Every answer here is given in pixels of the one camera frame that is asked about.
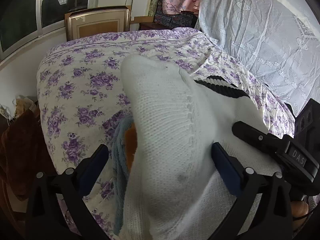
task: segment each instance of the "floral bedspread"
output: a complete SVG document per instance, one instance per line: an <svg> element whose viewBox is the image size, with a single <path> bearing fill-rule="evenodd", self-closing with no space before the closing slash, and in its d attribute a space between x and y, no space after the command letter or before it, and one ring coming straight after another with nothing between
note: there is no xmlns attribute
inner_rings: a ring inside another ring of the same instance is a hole
<svg viewBox="0 0 320 240"><path fill-rule="evenodd" d="M293 136L294 119L288 108L200 31L182 28L98 34L52 48L37 73L42 129L58 173L76 167L101 143L111 149L119 120L130 114L120 76L121 61L129 54L174 63L195 79L220 75L246 91L271 133ZM84 201L107 235L118 239L112 232L116 206L112 176L109 158ZM72 225L68 214L66 219Z"/></svg>

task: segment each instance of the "gold frame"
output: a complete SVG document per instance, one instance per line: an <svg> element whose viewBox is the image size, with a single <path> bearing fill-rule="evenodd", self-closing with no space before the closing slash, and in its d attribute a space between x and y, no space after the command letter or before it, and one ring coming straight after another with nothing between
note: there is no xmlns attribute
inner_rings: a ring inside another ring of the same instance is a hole
<svg viewBox="0 0 320 240"><path fill-rule="evenodd" d="M87 15L93 15L97 13L122 12L122 11L125 12L123 30L124 32L128 32L130 29L130 10L126 6L108 6L108 7L91 8L91 9L85 9L85 10L73 12L68 17L66 15L67 41L74 40L72 19L87 16Z"/></svg>

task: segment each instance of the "person silhouette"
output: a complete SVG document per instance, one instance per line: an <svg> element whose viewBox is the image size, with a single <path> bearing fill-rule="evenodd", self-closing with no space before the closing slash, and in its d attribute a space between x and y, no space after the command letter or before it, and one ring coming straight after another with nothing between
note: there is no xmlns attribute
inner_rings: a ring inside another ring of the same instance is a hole
<svg viewBox="0 0 320 240"><path fill-rule="evenodd" d="M63 9L59 0L43 0L41 10L43 27L64 19Z"/></svg>

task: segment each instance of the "brown cloth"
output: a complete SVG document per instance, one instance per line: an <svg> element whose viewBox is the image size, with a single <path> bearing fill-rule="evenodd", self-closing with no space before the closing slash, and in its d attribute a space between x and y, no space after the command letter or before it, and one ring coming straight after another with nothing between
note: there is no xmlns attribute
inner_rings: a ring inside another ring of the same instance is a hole
<svg viewBox="0 0 320 240"><path fill-rule="evenodd" d="M126 162L127 162L128 171L130 173L133 159L134 159L134 153L136 152L137 145L138 145L137 132L136 132L136 127L134 123L132 123L131 127L125 132L124 141L125 141Z"/></svg>
<svg viewBox="0 0 320 240"><path fill-rule="evenodd" d="M25 111L2 134L0 177L19 200L28 198L37 172L57 174L39 124L39 111Z"/></svg>

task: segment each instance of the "blue gripper pad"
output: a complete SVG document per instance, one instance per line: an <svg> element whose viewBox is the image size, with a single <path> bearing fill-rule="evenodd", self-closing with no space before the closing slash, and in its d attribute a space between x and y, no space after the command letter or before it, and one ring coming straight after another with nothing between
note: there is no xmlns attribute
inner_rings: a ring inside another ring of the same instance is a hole
<svg viewBox="0 0 320 240"><path fill-rule="evenodd" d="M211 158L230 194L239 197L244 171L241 163L235 157L230 157L218 142L212 144Z"/></svg>

